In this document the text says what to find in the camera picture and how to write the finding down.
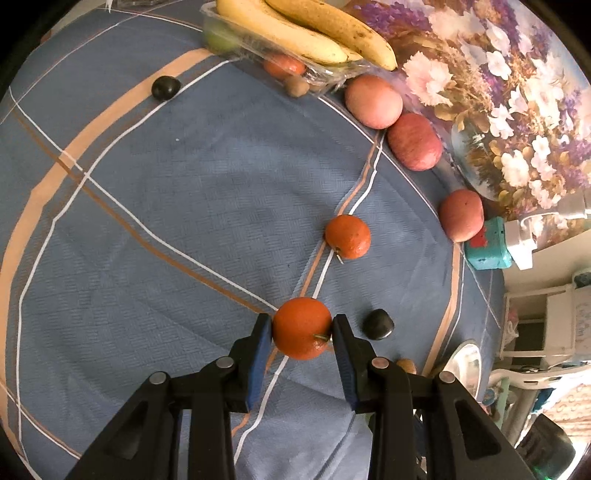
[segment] banana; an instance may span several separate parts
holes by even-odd
[[[349,61],[355,52],[318,32],[293,24],[264,0],[217,0],[217,12],[267,40],[326,65]]]
[[[334,38],[386,70],[397,67],[396,55],[381,35],[332,5],[320,0],[267,0],[267,3],[287,18]]]

